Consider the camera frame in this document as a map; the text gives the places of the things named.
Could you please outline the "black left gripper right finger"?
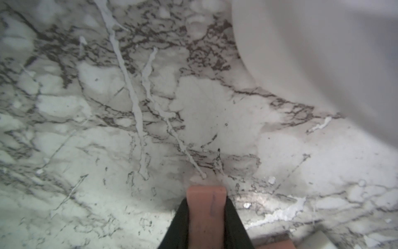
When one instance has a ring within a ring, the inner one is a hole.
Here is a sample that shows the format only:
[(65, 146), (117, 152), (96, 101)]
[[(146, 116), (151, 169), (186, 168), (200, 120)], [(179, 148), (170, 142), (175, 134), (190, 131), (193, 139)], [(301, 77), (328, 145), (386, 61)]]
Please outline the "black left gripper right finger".
[(224, 247), (225, 249), (255, 249), (229, 197), (226, 199), (224, 211)]

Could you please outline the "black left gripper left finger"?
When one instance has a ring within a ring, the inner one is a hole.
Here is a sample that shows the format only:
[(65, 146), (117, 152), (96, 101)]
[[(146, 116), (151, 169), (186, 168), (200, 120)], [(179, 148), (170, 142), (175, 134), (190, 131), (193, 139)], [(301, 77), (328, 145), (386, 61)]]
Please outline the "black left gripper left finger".
[(187, 249), (189, 236), (189, 208), (184, 198), (158, 249)]

